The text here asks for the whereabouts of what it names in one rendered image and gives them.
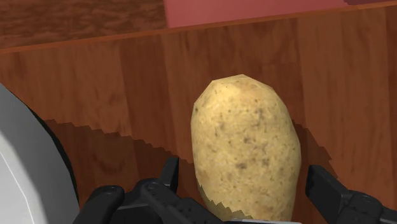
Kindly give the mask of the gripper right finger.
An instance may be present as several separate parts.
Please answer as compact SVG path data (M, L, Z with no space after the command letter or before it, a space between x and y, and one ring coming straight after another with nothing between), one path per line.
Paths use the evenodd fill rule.
M320 165L309 166L305 194L327 224L397 224L397 211L347 189Z

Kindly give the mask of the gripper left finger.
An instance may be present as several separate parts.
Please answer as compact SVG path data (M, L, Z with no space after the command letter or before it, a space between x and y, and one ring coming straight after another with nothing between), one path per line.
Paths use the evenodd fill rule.
M73 224L224 224L192 198L180 198L179 159L166 160L159 178L140 180L125 193L117 185L96 188Z

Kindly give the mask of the yellow-brown potato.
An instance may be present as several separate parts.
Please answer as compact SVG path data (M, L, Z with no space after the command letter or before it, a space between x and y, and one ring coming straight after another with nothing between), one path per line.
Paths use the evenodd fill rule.
M191 119L193 163L207 208L221 220L289 221L302 156L275 90L244 74L210 82Z

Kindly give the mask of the white rounded object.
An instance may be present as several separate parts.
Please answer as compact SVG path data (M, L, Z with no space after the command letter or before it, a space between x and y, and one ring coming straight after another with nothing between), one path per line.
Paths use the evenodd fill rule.
M70 160L47 124L0 84L0 224L72 224Z

